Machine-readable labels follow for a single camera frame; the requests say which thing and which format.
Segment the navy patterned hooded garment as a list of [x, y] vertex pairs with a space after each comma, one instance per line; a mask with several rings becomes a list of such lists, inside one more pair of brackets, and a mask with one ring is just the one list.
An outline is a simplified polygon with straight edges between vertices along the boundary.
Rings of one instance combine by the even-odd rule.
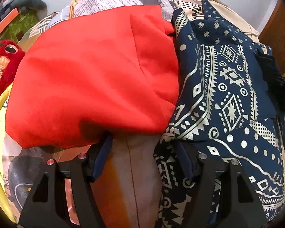
[[232, 21], [219, 0], [201, 0], [203, 17], [173, 13], [181, 89], [154, 149], [161, 182], [156, 227], [182, 227], [194, 183], [176, 143], [225, 162], [237, 159], [262, 204], [263, 227], [285, 227], [285, 77], [271, 48]]

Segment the printed newspaper pattern bedspread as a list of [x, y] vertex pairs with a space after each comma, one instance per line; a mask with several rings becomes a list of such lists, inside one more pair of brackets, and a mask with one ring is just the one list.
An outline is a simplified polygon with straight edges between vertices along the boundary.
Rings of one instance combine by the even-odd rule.
[[[136, 5], [159, 5], [163, 19], [170, 22], [173, 11], [187, 2], [188, 0], [73, 0], [53, 18], [46, 30], [83, 15]], [[111, 132], [105, 132], [102, 135], [112, 136], [113, 144], [101, 176], [90, 186], [105, 227], [154, 227], [161, 186], [153, 150], [162, 133], [115, 137]], [[4, 187], [16, 222], [9, 218], [8, 221], [13, 226], [21, 226], [20, 214], [42, 163], [50, 159], [58, 163], [70, 161], [97, 143], [71, 148], [23, 148], [6, 132], [2, 150]]]

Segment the red folded garment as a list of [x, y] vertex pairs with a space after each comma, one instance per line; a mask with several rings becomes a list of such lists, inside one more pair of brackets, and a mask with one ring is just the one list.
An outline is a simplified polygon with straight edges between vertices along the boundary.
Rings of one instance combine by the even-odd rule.
[[46, 30], [21, 60], [6, 132], [23, 148], [162, 133], [179, 96], [174, 28], [159, 5], [83, 15]]

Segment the red plush toy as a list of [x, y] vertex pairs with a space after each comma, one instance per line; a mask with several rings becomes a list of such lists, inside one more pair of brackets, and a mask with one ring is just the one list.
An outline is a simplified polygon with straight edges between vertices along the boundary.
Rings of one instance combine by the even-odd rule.
[[12, 40], [0, 41], [0, 96], [14, 81], [25, 52]]

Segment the brown wooden door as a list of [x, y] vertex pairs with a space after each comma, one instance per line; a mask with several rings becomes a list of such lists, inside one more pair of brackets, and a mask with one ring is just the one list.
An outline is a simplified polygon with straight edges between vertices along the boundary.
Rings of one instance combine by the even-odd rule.
[[259, 40], [271, 47], [279, 70], [285, 76], [285, 5], [282, 0], [278, 0]]

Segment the green patterned bag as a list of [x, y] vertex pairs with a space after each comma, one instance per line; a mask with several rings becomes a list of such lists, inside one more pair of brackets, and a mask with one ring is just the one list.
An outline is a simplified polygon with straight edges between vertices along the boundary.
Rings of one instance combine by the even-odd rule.
[[18, 14], [0, 34], [0, 41], [13, 40], [18, 43], [24, 34], [38, 21], [37, 12], [34, 10], [29, 10], [26, 14]]

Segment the orange box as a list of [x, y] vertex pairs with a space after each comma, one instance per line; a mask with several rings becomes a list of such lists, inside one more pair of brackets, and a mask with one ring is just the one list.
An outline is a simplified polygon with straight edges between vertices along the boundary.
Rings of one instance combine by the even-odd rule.
[[18, 14], [19, 12], [17, 8], [14, 8], [6, 15], [6, 17], [0, 22], [0, 34], [5, 30], [9, 23], [18, 16]]

